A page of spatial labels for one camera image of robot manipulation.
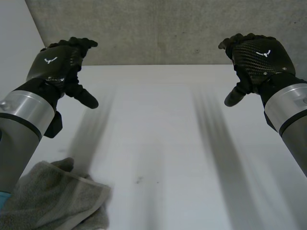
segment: white wall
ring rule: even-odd
[[[0,1],[0,98],[25,82],[44,47],[24,0]]]
[[[111,230],[306,228],[307,180],[267,126],[260,98],[223,104],[237,81],[230,65],[93,66],[80,79],[100,106],[61,99],[64,129],[42,139],[25,173],[73,156],[112,186]]]

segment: black glove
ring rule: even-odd
[[[57,89],[59,98],[66,94],[87,107],[92,109],[98,107],[98,101],[79,85],[77,76],[87,51],[97,45],[98,43],[93,40],[75,37],[71,37],[69,41],[60,40],[51,44],[36,56],[27,81],[44,80],[45,84]]]
[[[239,103],[246,94],[259,94],[261,85],[273,75],[287,73],[291,75],[290,78],[295,78],[290,57],[283,45],[273,37],[236,34],[224,39],[218,47],[225,49],[240,78],[240,82],[225,99],[224,103],[229,107]]]

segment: robotic arm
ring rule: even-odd
[[[273,37],[236,34],[222,41],[219,49],[225,49],[240,78],[225,105],[234,106],[249,93],[259,94],[268,125],[307,176],[307,82],[295,77],[282,44]]]
[[[42,49],[26,83],[0,101],[0,209],[42,136],[53,138],[61,131],[58,99],[67,94],[92,109],[98,107],[77,77],[88,49],[97,45],[87,38],[72,37]]]

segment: silver metal ring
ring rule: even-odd
[[[54,110],[42,97],[35,93],[17,90],[10,92],[1,101],[0,113],[18,116],[34,125],[43,136],[50,125]]]
[[[279,90],[266,103],[264,111],[279,132],[289,118],[307,109],[307,84],[300,83]]]

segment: blue object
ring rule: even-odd
[[[3,208],[5,202],[11,197],[10,193],[0,192],[0,210]]]

